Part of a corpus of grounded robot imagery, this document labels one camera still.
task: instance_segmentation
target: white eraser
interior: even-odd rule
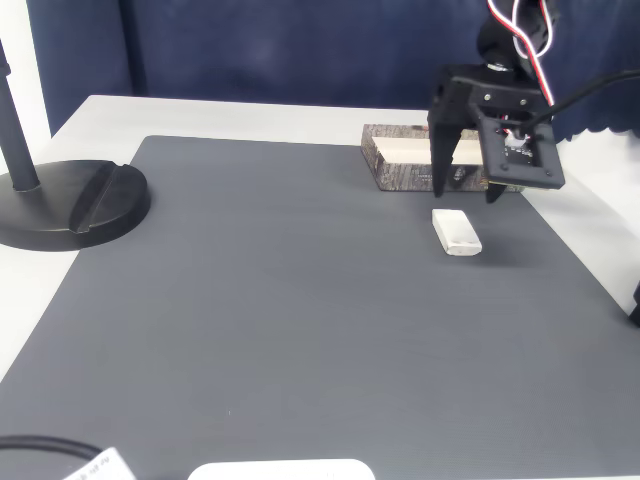
[[[433,228],[449,255],[471,256],[482,251],[480,239],[462,210],[434,209]]]

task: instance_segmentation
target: black pole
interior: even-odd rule
[[[11,97],[7,82],[9,73],[11,70],[0,41],[0,149],[7,163],[13,188],[19,192],[26,192],[40,185],[40,181]]]

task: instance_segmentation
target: wooden block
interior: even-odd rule
[[[361,148],[380,190],[433,191],[426,126],[365,125]],[[445,191],[482,192],[486,189],[478,132],[463,130],[453,154]],[[522,190],[522,187],[509,186],[506,191]]]

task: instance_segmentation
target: white sticker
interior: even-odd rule
[[[136,480],[131,470],[111,447],[64,480]]]

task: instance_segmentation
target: white wall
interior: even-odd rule
[[[0,39],[11,66],[9,87],[32,155],[51,138],[26,0],[0,0]],[[0,173],[7,171],[0,153]]]

